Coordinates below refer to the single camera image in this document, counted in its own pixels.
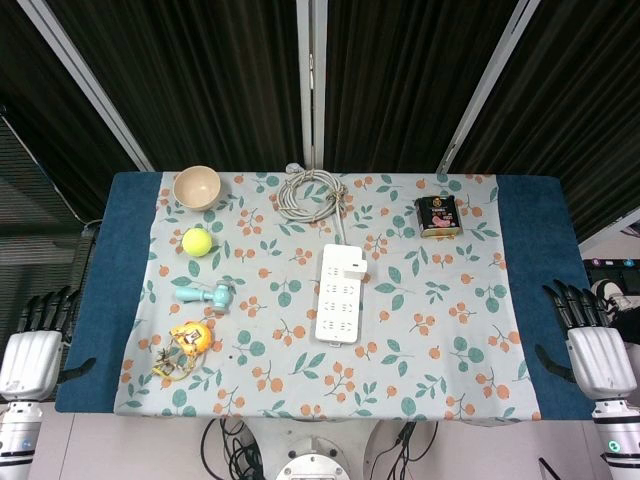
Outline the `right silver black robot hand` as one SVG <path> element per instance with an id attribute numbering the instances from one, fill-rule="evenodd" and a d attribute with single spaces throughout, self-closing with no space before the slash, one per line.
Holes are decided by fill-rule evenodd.
<path id="1" fill-rule="evenodd" d="M 596 402 L 628 398 L 638 388 L 639 356 L 630 357 L 627 349 L 639 345 L 639 303 L 611 279 L 589 289 L 555 280 L 543 290 L 555 308 L 570 361 L 568 367 L 558 364 L 537 344 L 543 367 Z"/>

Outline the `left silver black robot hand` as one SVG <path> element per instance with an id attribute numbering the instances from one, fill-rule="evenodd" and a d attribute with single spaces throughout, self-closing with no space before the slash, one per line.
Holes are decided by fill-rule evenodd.
<path id="1" fill-rule="evenodd" d="M 56 387 L 89 372 L 94 357 L 63 369 L 64 350 L 71 345 L 71 326 L 80 292 L 65 286 L 34 296 L 22 308 L 1 364 L 1 397 L 8 401 L 43 401 Z"/>

